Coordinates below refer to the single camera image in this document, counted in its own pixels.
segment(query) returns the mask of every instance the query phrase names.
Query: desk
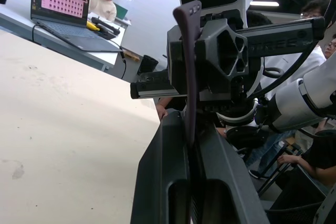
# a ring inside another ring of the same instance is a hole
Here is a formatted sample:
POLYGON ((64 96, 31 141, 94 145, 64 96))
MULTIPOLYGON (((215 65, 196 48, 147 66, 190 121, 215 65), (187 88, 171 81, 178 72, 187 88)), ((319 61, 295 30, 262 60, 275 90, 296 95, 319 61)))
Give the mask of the desk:
POLYGON ((130 223, 153 100, 4 31, 0 46, 1 224, 130 223))
MULTIPOLYGON (((0 5, 0 26, 31 40, 34 23, 30 20, 30 0, 7 0, 6 5, 0 5)), ((121 44, 124 32, 125 29, 120 28, 119 36, 113 39, 118 45, 121 44)), ((118 56, 118 53, 81 51, 42 28, 35 29, 34 40, 60 54, 102 71, 113 68, 118 56)))
POLYGON ((125 28, 125 30, 131 26, 131 22, 129 20, 125 20, 125 19, 120 19, 118 17, 116 17, 116 19, 114 20, 114 23, 116 23, 117 25, 119 25, 122 28, 125 28))

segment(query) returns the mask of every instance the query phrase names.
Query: ceiling light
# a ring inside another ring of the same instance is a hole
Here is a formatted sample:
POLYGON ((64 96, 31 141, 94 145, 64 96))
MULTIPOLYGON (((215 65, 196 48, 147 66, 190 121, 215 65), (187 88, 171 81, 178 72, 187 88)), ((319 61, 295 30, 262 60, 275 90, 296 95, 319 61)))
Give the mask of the ceiling light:
POLYGON ((251 1, 250 5, 258 6, 279 6, 278 2, 267 2, 267 1, 251 1))

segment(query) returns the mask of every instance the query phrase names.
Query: black tool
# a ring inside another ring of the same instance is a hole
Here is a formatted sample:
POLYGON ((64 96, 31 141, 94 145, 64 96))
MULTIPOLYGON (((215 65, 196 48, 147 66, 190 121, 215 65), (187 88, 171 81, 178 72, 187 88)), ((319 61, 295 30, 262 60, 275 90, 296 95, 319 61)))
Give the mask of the black tool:
POLYGON ((5 5, 7 0, 0 0, 0 4, 5 5))
POLYGON ((91 18, 91 21, 92 21, 92 23, 94 23, 95 25, 96 25, 96 24, 100 24, 100 25, 103 25, 103 26, 109 28, 110 30, 113 31, 113 33, 114 33, 116 36, 118 36, 118 35, 120 34, 120 30, 119 30, 119 29, 116 29, 116 28, 114 28, 113 26, 110 26, 110 25, 106 24, 105 22, 101 21, 101 20, 98 19, 98 18, 93 17, 93 18, 91 18))
POLYGON ((100 29, 100 31, 95 31, 94 33, 99 35, 100 37, 106 39, 106 40, 111 40, 116 38, 116 35, 110 32, 108 29, 106 29, 104 26, 97 24, 97 28, 100 29))

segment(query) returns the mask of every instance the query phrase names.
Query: black shirt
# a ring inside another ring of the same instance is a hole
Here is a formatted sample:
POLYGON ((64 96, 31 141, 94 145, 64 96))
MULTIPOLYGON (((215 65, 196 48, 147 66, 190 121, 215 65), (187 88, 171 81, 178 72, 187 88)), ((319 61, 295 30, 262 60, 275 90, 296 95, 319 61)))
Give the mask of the black shirt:
POLYGON ((321 139, 314 139, 308 154, 307 162, 316 168, 328 169, 336 166, 336 134, 335 131, 320 131, 317 135, 329 136, 321 139))

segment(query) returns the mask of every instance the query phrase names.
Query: beige sweater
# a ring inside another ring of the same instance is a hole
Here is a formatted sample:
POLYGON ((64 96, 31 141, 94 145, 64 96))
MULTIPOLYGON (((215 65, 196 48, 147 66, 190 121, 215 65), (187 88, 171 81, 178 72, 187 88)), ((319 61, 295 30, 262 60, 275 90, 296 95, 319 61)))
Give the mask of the beige sweater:
POLYGON ((89 13, 91 12, 113 22, 117 15, 117 8, 112 1, 90 0, 89 13))

